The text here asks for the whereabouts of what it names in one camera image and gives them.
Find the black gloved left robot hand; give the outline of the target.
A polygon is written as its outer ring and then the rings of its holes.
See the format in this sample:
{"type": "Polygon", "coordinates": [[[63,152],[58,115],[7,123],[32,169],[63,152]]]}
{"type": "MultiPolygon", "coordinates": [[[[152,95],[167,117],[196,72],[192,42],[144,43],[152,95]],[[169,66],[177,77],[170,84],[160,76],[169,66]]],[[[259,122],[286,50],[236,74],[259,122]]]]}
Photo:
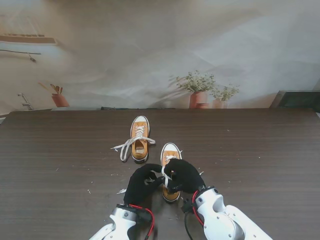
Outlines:
{"type": "Polygon", "coordinates": [[[139,205],[163,183],[163,176],[156,176],[162,172],[162,166],[147,163],[138,168],[130,177],[123,198],[125,205],[139,205]]]}

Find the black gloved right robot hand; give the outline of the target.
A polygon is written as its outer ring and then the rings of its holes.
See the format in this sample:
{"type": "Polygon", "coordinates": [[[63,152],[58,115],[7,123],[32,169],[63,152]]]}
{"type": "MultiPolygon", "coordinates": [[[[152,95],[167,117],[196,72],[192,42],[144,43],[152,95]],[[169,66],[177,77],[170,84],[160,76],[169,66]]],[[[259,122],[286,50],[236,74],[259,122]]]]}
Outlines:
{"type": "Polygon", "coordinates": [[[206,188],[198,170],[186,160],[172,158],[165,165],[164,173],[168,176],[165,186],[170,194],[180,191],[193,194],[206,188]]]}

